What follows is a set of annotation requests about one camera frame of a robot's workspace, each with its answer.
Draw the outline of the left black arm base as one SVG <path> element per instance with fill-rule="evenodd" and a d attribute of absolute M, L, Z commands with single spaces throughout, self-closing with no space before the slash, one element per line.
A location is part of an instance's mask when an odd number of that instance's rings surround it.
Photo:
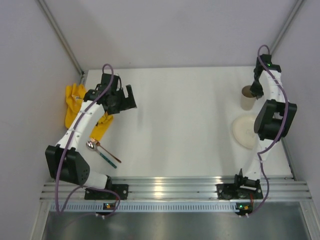
<path fill-rule="evenodd" d="M 111 189 L 85 189 L 85 200 L 126 200 L 128 198 L 128 184 L 113 184 Z"/>

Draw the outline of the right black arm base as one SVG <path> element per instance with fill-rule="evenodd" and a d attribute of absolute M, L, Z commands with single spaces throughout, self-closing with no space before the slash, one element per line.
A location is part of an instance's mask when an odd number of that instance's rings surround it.
<path fill-rule="evenodd" d="M 220 183 L 216 185 L 219 200 L 262 200 L 263 193 L 260 180 L 250 179 L 243 175 L 241 169 L 238 174 L 234 175 L 233 183 Z"/>

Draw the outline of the yellow Pikachu placemat cloth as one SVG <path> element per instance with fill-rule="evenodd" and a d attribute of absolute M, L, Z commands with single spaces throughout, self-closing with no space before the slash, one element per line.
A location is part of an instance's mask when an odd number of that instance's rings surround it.
<path fill-rule="evenodd" d="M 67 129 L 72 125 L 77 114 L 79 113 L 86 92 L 87 90 L 83 84 L 77 85 L 74 83 L 73 85 L 66 86 L 65 102 L 67 105 L 67 110 L 64 125 Z M 113 115 L 108 115 L 105 113 L 93 128 L 90 137 L 97 141 L 101 141 L 108 128 L 111 126 L 113 120 Z"/>

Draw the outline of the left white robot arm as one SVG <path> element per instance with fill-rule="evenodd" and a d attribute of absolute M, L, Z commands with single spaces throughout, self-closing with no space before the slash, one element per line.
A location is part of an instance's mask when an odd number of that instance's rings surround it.
<path fill-rule="evenodd" d="M 46 148 L 49 173 L 57 182 L 106 189 L 109 176 L 92 170 L 82 152 L 103 115 L 137 107 L 132 86 L 122 86 L 121 83 L 119 76 L 103 73 L 101 82 L 85 93 L 79 113 L 64 136 L 56 145 Z"/>

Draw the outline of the beige cup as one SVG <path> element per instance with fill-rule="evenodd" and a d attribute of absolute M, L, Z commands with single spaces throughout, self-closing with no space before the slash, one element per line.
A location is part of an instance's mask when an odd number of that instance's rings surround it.
<path fill-rule="evenodd" d="M 247 85 L 244 86 L 241 90 L 241 97 L 240 97 L 240 106 L 245 111 L 250 111 L 256 101 L 256 98 L 251 93 L 251 86 Z"/>

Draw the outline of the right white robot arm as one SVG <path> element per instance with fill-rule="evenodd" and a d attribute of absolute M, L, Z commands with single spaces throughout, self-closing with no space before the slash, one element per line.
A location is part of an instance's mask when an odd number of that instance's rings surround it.
<path fill-rule="evenodd" d="M 244 178 L 244 186 L 256 189 L 263 175 L 261 164 L 267 160 L 269 151 L 287 136 L 298 107 L 289 102 L 281 82 L 281 67 L 272 63 L 270 54 L 258 55 L 253 72 L 250 93 L 258 100 L 263 99 L 264 104 L 253 125 L 257 141 L 252 157 L 239 175 Z"/>

